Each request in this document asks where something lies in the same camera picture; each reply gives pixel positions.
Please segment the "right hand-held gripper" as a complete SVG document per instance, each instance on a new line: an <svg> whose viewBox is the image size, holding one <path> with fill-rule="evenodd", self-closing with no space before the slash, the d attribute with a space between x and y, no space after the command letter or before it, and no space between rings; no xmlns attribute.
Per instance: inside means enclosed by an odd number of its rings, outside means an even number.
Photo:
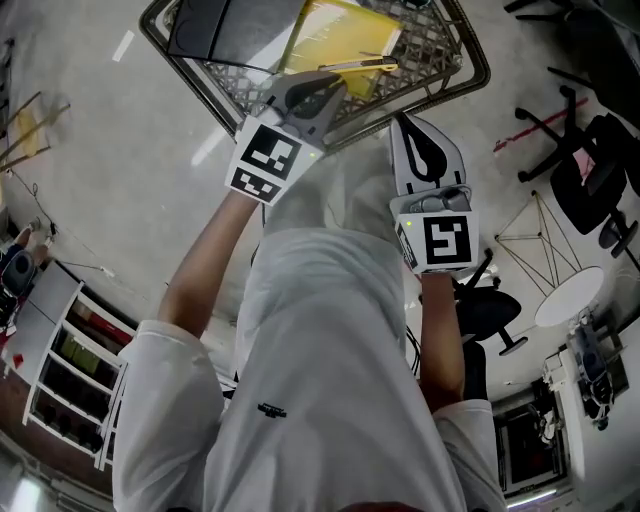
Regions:
<svg viewBox="0 0 640 512"><path fill-rule="evenodd" d="M389 134L396 188L405 195L391 200L389 209L406 265L416 275L475 266L479 216L463 185L458 147L433 124L405 113L394 116ZM439 189L416 193L422 188Z"/></svg>

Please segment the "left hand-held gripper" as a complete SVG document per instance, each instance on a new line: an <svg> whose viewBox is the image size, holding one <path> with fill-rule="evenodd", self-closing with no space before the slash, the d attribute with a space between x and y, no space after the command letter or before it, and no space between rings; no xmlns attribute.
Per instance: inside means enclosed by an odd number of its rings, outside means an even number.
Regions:
<svg viewBox="0 0 640 512"><path fill-rule="evenodd" d="M225 185L275 205L324 155L323 139L347 93L339 74L305 71L280 77L272 96L245 119Z"/></svg>

